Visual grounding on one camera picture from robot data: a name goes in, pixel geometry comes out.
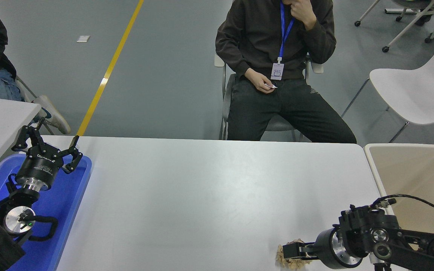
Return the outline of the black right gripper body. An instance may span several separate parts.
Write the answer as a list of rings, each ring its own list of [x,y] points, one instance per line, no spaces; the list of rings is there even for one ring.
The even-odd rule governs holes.
[[[331,228],[321,232],[313,244],[313,253],[322,263],[331,269],[343,269],[338,253],[342,251],[342,244],[336,236],[336,229]]]

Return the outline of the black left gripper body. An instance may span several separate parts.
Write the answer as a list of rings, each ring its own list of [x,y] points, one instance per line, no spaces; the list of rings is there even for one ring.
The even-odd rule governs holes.
[[[45,186],[53,185],[59,169],[63,166],[63,158],[58,156],[59,149],[45,145],[45,152],[40,146],[32,146],[15,178],[20,185],[30,178],[42,181]]]

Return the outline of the person's right hand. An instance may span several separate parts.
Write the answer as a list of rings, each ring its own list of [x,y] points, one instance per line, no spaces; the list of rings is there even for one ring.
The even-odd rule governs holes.
[[[244,76],[251,82],[251,84],[253,84],[253,86],[255,86],[258,91],[264,94],[270,94],[277,89],[277,87],[274,86],[266,76],[256,72],[252,68],[248,68],[244,73]]]

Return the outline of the person's left hand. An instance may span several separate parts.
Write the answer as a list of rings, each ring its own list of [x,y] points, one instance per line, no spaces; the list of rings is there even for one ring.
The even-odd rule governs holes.
[[[291,0],[290,12],[296,20],[304,24],[306,31],[311,31],[315,27],[317,17],[310,0]]]

